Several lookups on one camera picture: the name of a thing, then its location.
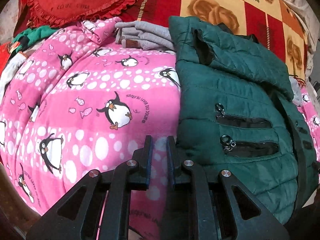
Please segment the green knitted cloth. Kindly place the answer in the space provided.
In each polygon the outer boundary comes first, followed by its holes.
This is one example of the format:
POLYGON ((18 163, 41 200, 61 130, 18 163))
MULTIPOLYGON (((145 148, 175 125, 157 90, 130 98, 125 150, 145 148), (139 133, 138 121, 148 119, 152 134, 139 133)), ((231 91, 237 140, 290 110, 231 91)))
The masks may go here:
POLYGON ((15 38, 13 38, 13 51, 15 51, 16 53, 19 51, 25 51, 37 42, 50 37, 56 31, 57 28, 51 28, 48 25, 43 25, 34 29, 28 28, 25 31, 19 33, 15 38))

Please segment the pink penguin blanket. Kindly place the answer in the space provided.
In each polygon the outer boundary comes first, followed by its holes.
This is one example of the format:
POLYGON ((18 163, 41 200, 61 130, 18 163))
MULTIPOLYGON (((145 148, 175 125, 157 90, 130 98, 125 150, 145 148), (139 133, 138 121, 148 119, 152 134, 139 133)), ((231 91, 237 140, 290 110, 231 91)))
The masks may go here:
POLYGON ((150 135, 150 185, 131 192, 128 239, 183 239, 167 160, 180 116, 176 48, 122 48, 117 22, 60 29, 21 65, 1 103, 3 165, 36 223, 90 170, 115 169, 150 135))

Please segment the white plush toy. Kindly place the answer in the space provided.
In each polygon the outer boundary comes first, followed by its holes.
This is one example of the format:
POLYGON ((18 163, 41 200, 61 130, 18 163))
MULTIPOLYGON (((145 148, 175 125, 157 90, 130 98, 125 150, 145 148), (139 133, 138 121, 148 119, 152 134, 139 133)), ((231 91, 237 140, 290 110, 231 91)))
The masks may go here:
POLYGON ((18 69, 24 64, 27 58, 28 57, 24 53, 18 52, 5 66, 0 79, 0 101, 3 99, 6 86, 11 82, 18 69))

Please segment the red heart pillow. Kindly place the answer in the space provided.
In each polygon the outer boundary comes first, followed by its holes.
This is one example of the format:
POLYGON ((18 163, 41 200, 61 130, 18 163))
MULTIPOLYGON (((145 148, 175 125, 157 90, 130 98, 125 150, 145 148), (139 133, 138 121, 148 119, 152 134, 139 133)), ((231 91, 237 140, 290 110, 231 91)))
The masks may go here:
POLYGON ((28 25, 63 27, 83 20, 104 20, 120 15, 137 0, 27 0, 28 25))

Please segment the orange red rose blanket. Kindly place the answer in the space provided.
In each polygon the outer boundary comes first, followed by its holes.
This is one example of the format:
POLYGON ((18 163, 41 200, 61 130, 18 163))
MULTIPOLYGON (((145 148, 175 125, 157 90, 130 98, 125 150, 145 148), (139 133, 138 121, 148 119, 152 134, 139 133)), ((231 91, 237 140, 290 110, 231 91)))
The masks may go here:
POLYGON ((253 34, 287 65, 292 77, 305 82, 308 37, 284 0, 137 0, 121 19, 166 27, 170 16, 196 16, 213 25, 224 23, 236 35, 253 34))

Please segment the dark green quilted jacket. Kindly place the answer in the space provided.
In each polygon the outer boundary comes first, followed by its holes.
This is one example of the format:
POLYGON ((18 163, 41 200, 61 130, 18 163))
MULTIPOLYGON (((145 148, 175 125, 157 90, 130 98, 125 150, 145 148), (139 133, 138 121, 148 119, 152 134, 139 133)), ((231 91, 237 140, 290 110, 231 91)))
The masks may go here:
POLYGON ((287 66, 255 35, 169 18, 181 100, 176 147, 216 177, 230 170, 287 223, 318 186, 310 129, 287 66))

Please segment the folded grey sweatpants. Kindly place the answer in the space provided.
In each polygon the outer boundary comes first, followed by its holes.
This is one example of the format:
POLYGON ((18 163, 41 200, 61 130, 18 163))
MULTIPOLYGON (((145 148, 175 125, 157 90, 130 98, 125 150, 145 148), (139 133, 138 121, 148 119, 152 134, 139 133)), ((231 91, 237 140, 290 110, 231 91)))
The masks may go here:
POLYGON ((116 43, 123 48, 175 51, 169 28, 145 21, 117 22, 116 43))

